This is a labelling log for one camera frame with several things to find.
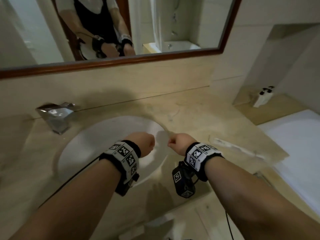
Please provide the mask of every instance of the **sink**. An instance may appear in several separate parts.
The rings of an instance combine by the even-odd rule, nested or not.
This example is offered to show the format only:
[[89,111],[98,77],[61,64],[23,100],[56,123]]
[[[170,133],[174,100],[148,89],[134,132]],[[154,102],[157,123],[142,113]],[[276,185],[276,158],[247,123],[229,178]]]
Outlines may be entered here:
[[114,142],[123,140],[133,132],[147,132],[155,136],[154,150],[140,159],[137,186],[151,176],[164,163],[168,155],[168,134],[159,124],[136,116],[121,116],[101,121],[83,130],[63,149],[56,172],[61,181],[66,181],[94,158],[110,148]]

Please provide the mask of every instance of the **black top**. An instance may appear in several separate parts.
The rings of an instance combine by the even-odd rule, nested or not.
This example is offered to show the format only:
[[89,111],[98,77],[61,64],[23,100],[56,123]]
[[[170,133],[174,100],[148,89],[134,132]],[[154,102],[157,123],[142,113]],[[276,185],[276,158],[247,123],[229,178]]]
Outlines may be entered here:
[[88,10],[79,0],[74,0],[74,7],[82,26],[93,35],[104,38],[106,43],[120,44],[115,32],[107,0],[102,0],[103,6],[99,14]]

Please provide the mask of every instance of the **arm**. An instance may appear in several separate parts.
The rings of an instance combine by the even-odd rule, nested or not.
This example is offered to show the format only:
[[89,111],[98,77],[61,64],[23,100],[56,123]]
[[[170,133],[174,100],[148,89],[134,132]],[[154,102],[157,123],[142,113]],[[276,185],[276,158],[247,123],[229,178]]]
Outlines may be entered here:
[[[88,46],[92,46],[92,39],[94,35],[82,26],[76,11],[63,10],[59,12],[59,15],[75,35],[82,39]],[[113,44],[104,43],[101,50],[108,58],[119,57],[119,52]]]
[[[136,132],[125,140],[134,142],[141,157],[154,147],[154,136]],[[89,239],[120,181],[121,173],[101,160],[81,173],[50,198],[10,240]]]
[[[126,26],[125,21],[123,20],[120,11],[118,8],[112,8],[110,9],[110,14],[112,17],[113,24],[115,28],[118,30],[120,35],[128,35],[130,36],[129,30]],[[123,48],[125,56],[135,56],[136,53],[134,51],[134,48],[130,44],[125,44]]]
[[[175,134],[168,142],[178,154],[196,142]],[[262,180],[222,157],[206,162],[210,185],[245,239],[316,239],[320,225]]]

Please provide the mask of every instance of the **person's right arm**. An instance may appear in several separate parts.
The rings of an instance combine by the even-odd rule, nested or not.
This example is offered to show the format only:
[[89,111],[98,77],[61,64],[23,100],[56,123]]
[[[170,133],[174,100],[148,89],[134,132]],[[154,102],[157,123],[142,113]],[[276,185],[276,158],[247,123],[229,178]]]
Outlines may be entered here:
[[[94,35],[82,26],[76,11],[62,10],[59,12],[59,15],[75,35],[82,39],[89,47],[92,46],[92,39]],[[108,58],[119,57],[119,52],[113,44],[104,43],[101,50]]]
[[[185,156],[193,142],[190,135],[174,134],[168,146]],[[319,239],[320,224],[262,180],[222,157],[213,157],[204,169],[245,239]]]

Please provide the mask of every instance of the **white bottle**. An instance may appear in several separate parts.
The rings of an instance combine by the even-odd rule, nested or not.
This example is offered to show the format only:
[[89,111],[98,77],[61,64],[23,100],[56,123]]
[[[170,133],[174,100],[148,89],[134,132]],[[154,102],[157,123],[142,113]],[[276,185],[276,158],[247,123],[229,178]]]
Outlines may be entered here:
[[275,87],[271,86],[269,87],[269,89],[267,90],[267,92],[265,93],[265,97],[264,97],[264,101],[262,103],[262,105],[266,104],[267,102],[269,102],[269,100],[272,98],[273,96],[273,92],[272,89],[274,89]]
[[257,98],[256,102],[253,105],[254,108],[259,108],[262,105],[262,103],[264,102],[264,100],[265,100],[265,93],[263,91],[261,91],[259,93],[259,97]]

